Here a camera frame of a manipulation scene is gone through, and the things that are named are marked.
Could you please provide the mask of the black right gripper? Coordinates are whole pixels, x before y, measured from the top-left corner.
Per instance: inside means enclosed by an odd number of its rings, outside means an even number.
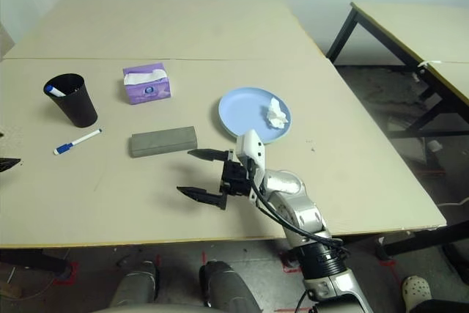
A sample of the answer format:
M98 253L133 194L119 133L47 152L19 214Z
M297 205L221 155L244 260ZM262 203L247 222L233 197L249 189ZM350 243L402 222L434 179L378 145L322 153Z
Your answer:
M204 161L222 161L224 162L224 166L220 184L220 192L222 194L211 194L202 188L177 186L177 190L185 196L196 202L216 206L221 210L225 210L227 195L250 195L251 183L248 178L248 171L242 164L232 161L233 152L231 150L194 149L189 150L188 154Z

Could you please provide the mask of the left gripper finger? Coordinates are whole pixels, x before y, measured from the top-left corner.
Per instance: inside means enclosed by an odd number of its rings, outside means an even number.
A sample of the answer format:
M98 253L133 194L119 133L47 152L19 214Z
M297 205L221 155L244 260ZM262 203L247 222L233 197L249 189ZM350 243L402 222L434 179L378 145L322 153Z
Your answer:
M21 160L19 158L0 158L0 172L5 172L17 165Z

